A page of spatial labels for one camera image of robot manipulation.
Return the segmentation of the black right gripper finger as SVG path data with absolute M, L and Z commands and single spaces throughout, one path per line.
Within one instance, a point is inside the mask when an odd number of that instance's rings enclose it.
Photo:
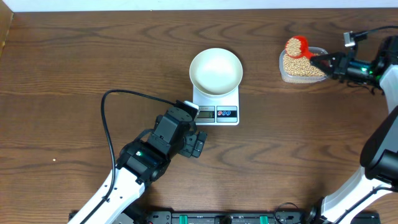
M 321 61 L 310 61 L 310 64 L 323 72 L 328 78 L 335 78 L 335 65 L 332 61 L 321 60 Z
M 335 52 L 332 54 L 323 54 L 318 56 L 313 56 L 310 59 L 312 64 L 321 63 L 321 62 L 328 62 L 328 63 L 335 63 L 339 62 L 346 54 L 343 52 Z

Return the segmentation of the red plastic measuring scoop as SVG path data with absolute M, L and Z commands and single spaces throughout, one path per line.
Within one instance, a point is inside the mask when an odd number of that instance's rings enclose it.
M 302 35 L 291 37 L 285 44 L 285 52 L 290 58 L 294 59 L 302 57 L 311 59 L 315 56 L 309 50 L 307 38 Z

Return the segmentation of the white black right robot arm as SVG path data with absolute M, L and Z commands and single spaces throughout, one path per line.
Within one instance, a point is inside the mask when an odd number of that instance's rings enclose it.
M 377 199 L 397 191 L 397 37 L 387 37 L 372 62 L 355 58 L 368 32 L 346 32 L 350 51 L 312 57 L 310 63 L 332 79 L 368 84 L 384 92 L 388 115 L 366 141 L 359 169 L 334 193 L 321 198 L 306 223 L 351 223 Z

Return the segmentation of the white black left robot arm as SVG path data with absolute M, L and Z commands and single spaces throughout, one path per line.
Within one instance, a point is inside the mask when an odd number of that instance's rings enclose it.
M 146 188 L 164 175 L 176 154 L 199 157 L 207 134 L 195 122 L 162 124 L 146 129 L 125 145 L 116 159 L 108 126 L 104 125 L 111 151 L 112 169 L 90 200 L 68 222 L 112 223 Z

